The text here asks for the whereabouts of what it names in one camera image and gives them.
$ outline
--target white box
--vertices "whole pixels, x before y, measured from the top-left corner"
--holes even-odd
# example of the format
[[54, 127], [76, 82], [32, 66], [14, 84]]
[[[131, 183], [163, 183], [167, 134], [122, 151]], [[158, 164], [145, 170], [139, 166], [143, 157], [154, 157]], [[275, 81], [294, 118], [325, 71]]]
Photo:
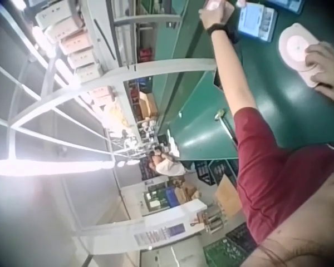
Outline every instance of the white box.
[[77, 9], [74, 0], [61, 0], [38, 13], [35, 18], [37, 24], [46, 29], [66, 18], [77, 15]]
[[68, 55], [91, 46], [87, 31], [77, 32], [72, 36], [64, 38], [60, 42], [63, 54]]
[[56, 43], [63, 38], [79, 31], [82, 26], [82, 19], [79, 16], [72, 16], [55, 25], [49, 26], [45, 30], [45, 34], [52, 43]]
[[106, 105], [110, 105], [111, 103], [113, 103], [113, 98], [110, 95], [104, 96], [104, 97], [99, 97], [99, 98], [95, 98], [94, 99], [94, 104], [98, 105], [98, 106], [106, 106]]
[[93, 53], [93, 48], [70, 54], [67, 59], [68, 59], [69, 65], [74, 70], [81, 66], [94, 63], [95, 56]]
[[74, 74], [80, 83], [88, 82], [102, 76], [102, 69], [99, 63], [90, 64], [86, 67], [76, 69]]
[[99, 88], [94, 89], [93, 91], [89, 92], [89, 95], [93, 99], [97, 99], [97, 98], [100, 98], [100, 97], [105, 97], [105, 96], [108, 96], [109, 94], [110, 94], [110, 91], [109, 91], [107, 86], [99, 87]]

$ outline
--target hand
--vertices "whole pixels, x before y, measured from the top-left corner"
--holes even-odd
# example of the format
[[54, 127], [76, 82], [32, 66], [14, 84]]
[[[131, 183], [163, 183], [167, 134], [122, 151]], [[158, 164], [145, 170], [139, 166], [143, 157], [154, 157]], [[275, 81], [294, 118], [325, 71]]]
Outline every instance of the hand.
[[246, 6], [246, 0], [237, 0], [236, 5], [238, 7], [245, 7]]
[[315, 90], [334, 100], [334, 48], [329, 43], [320, 42], [310, 45], [306, 52], [306, 64], [317, 64], [324, 70], [311, 77], [319, 83]]
[[209, 29], [212, 25], [223, 24], [224, 13], [225, 5], [224, 1], [222, 1], [219, 7], [214, 10], [200, 9], [199, 17], [202, 20], [204, 28]]

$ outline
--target wrist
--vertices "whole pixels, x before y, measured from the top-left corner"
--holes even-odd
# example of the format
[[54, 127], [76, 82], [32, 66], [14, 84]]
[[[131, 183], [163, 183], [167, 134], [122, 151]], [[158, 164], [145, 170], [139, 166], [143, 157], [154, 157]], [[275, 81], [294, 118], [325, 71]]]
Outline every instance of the wrist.
[[225, 25], [220, 24], [220, 23], [215, 23], [215, 24], [211, 25], [209, 28], [207, 28], [207, 33], [210, 36], [215, 31], [225, 31]]
[[213, 32], [211, 32], [210, 36], [211, 36], [211, 38], [213, 38], [214, 36], [224, 35], [224, 34], [226, 34], [224, 30], [216, 29]]

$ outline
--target sleeve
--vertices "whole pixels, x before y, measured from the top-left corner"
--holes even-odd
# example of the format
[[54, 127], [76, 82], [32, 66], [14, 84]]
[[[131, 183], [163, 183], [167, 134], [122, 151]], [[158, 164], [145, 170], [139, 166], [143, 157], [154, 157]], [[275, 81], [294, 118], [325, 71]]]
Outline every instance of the sleeve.
[[238, 180], [252, 179], [258, 184], [274, 178], [284, 166], [288, 151], [277, 146], [271, 128], [255, 108], [242, 108], [234, 115], [234, 122], [238, 140]]

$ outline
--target digital scale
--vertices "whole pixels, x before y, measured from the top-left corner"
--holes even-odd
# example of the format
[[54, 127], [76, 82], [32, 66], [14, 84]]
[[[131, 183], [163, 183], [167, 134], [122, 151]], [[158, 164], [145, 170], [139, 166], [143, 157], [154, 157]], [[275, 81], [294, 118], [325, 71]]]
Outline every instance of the digital scale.
[[299, 23], [286, 28], [278, 40], [278, 49], [282, 60], [291, 69], [297, 71], [309, 87], [318, 85], [311, 80], [311, 77], [322, 72], [322, 69], [319, 65], [306, 65], [306, 49], [309, 45], [318, 43], [319, 40]]
[[269, 3], [283, 7], [295, 14], [300, 14], [304, 6], [305, 0], [266, 0]]
[[277, 12], [273, 8], [265, 7], [262, 4], [247, 3], [240, 10], [238, 31], [261, 41], [270, 42], [276, 20]]

